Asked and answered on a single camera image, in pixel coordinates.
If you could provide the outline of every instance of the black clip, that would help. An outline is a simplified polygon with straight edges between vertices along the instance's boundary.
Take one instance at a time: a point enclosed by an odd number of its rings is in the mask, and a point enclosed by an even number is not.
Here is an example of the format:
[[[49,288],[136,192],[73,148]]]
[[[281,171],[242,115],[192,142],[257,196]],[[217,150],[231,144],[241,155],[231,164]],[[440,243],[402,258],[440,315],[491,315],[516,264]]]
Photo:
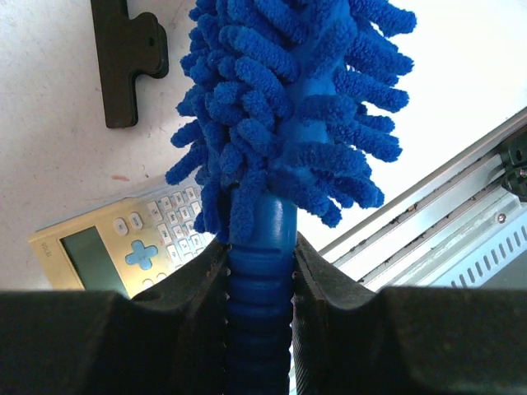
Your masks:
[[[527,202],[527,127],[503,142],[500,155],[505,167],[501,186]]]
[[[126,0],[91,0],[106,126],[126,128],[138,122],[135,80],[140,74],[168,74],[166,32],[155,15],[128,17]]]

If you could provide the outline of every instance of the white table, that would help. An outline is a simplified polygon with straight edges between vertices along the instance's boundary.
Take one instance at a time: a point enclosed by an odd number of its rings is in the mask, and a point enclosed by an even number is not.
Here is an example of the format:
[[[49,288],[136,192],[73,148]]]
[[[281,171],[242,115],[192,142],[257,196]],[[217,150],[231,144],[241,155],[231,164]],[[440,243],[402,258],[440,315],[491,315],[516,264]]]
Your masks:
[[[387,200],[527,105],[525,1],[396,3],[417,13],[419,27],[397,38],[416,61],[400,84],[412,102],[395,117],[404,154],[373,163]],[[137,127],[109,130],[90,2],[0,0],[0,289],[49,288],[27,235],[141,188],[185,153],[169,140],[188,122],[174,107],[191,87],[179,59],[193,4],[129,0],[131,17],[150,11],[166,28],[170,73],[139,79]],[[349,210],[334,230],[301,214],[300,231],[322,249],[371,213]]]

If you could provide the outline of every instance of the calculator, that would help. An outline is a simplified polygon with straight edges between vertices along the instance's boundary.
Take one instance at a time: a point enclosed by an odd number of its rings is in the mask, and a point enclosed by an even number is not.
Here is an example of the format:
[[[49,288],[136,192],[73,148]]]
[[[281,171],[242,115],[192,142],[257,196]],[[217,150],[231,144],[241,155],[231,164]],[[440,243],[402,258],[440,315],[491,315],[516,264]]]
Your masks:
[[[116,290],[127,297],[162,281],[212,241],[194,230],[201,188],[163,185],[32,234],[56,290]]]

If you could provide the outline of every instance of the black mechanical part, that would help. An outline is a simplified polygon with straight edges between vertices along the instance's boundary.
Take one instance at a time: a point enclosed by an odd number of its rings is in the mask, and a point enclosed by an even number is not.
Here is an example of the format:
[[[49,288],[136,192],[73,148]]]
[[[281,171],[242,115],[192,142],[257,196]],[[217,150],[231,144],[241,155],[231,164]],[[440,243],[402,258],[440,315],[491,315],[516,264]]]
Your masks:
[[[298,395],[527,390],[527,293],[368,291],[300,239],[293,349]]]
[[[527,126],[506,139],[500,147],[505,175],[501,186],[527,202]]]
[[[130,21],[126,0],[91,0],[91,11],[106,126],[131,127],[138,122],[136,78],[168,74],[165,29],[150,12]]]
[[[227,250],[213,241],[133,300],[0,293],[0,393],[223,394]],[[376,295],[301,235],[295,254],[299,395],[525,393],[527,293]]]

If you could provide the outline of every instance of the red smudge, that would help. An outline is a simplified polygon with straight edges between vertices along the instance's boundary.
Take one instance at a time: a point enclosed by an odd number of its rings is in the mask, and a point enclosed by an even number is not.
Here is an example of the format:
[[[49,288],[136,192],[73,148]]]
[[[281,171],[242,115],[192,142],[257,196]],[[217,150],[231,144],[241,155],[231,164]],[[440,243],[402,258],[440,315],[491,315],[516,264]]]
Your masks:
[[[126,175],[120,175],[120,174],[112,175],[112,179],[115,179],[117,181],[129,181],[130,180]]]

